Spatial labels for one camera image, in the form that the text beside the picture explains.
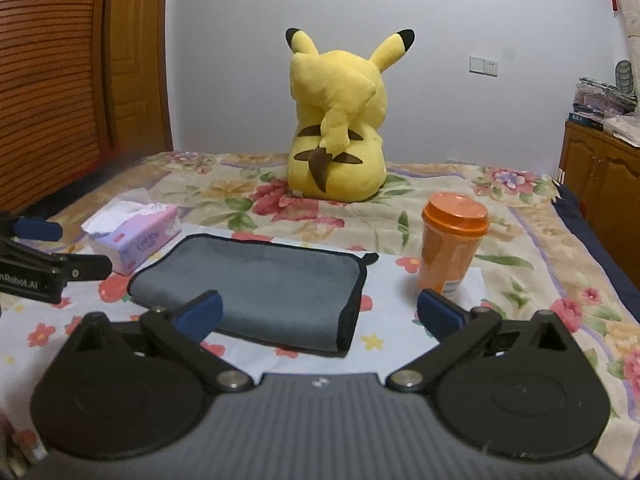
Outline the purple tissue box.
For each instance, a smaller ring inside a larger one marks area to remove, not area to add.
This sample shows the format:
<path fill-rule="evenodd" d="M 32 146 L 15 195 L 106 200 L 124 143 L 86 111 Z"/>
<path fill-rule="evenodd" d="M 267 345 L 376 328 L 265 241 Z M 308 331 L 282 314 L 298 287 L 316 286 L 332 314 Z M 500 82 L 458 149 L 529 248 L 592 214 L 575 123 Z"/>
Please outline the purple tissue box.
<path fill-rule="evenodd" d="M 82 225 L 97 255 L 110 259 L 113 271 L 129 275 L 180 231 L 176 205 L 156 202 L 144 188 L 110 200 Z"/>

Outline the wooden cabinet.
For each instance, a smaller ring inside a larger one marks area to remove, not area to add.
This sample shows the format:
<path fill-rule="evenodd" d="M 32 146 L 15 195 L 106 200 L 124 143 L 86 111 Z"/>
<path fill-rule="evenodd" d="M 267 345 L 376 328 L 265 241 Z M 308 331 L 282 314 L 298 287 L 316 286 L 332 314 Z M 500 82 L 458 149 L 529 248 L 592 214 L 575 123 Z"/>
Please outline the wooden cabinet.
<path fill-rule="evenodd" d="M 565 123 L 563 183 L 603 248 L 639 284 L 639 151 L 612 134 Z"/>

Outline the wooden door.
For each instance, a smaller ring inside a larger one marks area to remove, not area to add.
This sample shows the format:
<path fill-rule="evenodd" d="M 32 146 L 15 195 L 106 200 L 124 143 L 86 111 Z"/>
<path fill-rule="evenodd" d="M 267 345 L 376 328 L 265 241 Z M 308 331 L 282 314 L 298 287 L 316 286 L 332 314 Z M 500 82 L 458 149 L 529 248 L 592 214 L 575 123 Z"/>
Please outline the wooden door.
<path fill-rule="evenodd" d="M 124 153 L 172 149 L 165 12 L 166 0 L 104 0 L 107 125 L 114 148 Z"/>

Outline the yellow Pikachu plush toy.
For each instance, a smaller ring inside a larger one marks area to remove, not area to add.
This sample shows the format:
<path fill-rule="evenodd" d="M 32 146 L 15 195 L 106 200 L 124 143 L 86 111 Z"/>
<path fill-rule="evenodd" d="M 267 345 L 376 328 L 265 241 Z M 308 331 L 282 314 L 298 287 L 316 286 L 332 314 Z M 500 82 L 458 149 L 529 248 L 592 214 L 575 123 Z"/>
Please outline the yellow Pikachu plush toy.
<path fill-rule="evenodd" d="M 319 52 L 290 28 L 290 90 L 297 127 L 288 154 L 288 188 L 296 197 L 357 203 L 386 179 L 383 138 L 387 96 L 382 73 L 416 39 L 411 29 L 387 37 L 367 58 L 343 50 Z"/>

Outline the clutter on cabinet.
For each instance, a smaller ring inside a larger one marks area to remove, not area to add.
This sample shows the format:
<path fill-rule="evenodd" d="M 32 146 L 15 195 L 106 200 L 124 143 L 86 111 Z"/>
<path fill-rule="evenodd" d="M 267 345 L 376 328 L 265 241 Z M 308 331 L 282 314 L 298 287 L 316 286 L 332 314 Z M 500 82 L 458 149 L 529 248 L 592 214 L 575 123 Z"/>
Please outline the clutter on cabinet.
<path fill-rule="evenodd" d="M 580 78 L 568 120 L 639 148 L 639 98 L 631 62 L 618 62 L 614 76 L 615 84 Z"/>

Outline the purple and grey towel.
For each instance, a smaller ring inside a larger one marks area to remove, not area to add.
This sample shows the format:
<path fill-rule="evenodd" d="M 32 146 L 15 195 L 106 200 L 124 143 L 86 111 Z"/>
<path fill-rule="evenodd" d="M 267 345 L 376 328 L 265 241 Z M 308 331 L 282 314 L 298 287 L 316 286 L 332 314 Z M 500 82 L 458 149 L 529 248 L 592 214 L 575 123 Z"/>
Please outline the purple and grey towel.
<path fill-rule="evenodd" d="M 343 354 L 352 345 L 368 267 L 378 254 L 192 234 L 138 272 L 128 294 L 176 310 L 203 292 L 222 300 L 221 332 L 279 347 Z"/>

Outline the white wall switch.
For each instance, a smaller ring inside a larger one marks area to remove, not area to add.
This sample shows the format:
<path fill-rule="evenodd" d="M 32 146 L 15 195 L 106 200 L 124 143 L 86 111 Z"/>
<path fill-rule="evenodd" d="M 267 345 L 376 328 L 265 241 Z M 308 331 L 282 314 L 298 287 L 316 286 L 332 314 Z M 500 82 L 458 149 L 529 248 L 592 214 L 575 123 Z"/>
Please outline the white wall switch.
<path fill-rule="evenodd" d="M 469 72 L 477 75 L 497 77 L 499 73 L 499 63 L 497 61 L 488 60 L 488 58 L 470 56 Z"/>

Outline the floral bed quilt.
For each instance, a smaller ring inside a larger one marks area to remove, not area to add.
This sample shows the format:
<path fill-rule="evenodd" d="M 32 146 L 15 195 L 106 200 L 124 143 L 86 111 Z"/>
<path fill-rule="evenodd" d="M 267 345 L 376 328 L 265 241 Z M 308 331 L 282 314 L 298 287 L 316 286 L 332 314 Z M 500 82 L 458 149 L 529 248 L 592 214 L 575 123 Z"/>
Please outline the floral bed quilt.
<path fill-rule="evenodd" d="M 220 333 L 205 348 L 250 374 L 389 373 L 418 356 L 431 336 L 416 317 L 421 211 L 437 192 L 476 198 L 489 230 L 460 289 L 463 307 L 483 306 L 526 320 L 553 311 L 573 334 L 608 390 L 611 415 L 597 456 L 621 476 L 639 471 L 639 324 L 637 299 L 625 299 L 602 264 L 558 214 L 548 176 L 449 164 L 394 165 L 382 191 L 364 203 L 303 200 L 288 192 L 281 155 L 151 156 L 56 216 L 60 252 L 88 248 L 81 223 L 113 197 L 143 188 L 179 208 L 183 232 L 272 240 L 314 248 L 376 252 L 364 285 L 354 343 L 347 356 L 253 344 Z"/>

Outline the white floral mat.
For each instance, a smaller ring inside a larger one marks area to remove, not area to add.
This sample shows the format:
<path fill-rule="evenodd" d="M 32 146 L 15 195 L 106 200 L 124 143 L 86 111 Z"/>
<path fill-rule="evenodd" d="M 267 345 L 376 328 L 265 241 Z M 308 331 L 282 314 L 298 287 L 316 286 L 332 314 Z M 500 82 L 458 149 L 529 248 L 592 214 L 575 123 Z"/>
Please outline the white floral mat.
<path fill-rule="evenodd" d="M 1 319 L 1 409 L 32 432 L 29 399 L 62 344 L 90 312 L 133 321 L 213 289 L 224 313 L 204 347 L 252 376 L 385 375 L 434 346 L 416 314 L 420 256 L 309 245 L 185 226 L 135 274 L 73 283 L 55 304 L 8 298 Z"/>

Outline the dark blue bedsheet edge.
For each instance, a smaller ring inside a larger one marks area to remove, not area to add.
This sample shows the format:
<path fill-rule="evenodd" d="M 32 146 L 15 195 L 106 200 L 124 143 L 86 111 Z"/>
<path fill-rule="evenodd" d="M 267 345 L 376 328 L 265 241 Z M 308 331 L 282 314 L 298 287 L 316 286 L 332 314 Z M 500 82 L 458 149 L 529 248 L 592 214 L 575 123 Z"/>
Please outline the dark blue bedsheet edge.
<path fill-rule="evenodd" d="M 640 308 L 639 289 L 632 284 L 632 281 L 603 247 L 597 234 L 590 228 L 579 210 L 577 196 L 564 184 L 556 181 L 553 181 L 553 184 L 559 193 L 559 197 L 553 200 L 553 207 L 556 213 L 567 229 L 587 248 L 592 258 L 600 264 L 622 304 L 638 320 Z"/>

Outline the orange lidded cup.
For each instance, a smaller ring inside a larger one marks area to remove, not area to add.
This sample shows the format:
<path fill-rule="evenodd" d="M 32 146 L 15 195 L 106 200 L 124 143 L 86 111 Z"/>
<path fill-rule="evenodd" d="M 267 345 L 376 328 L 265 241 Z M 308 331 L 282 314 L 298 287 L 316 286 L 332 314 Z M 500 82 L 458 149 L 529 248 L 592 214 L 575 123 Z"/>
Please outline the orange lidded cup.
<path fill-rule="evenodd" d="M 418 286 L 454 295 L 489 229 L 488 210 L 470 196 L 438 192 L 421 212 L 422 248 Z"/>

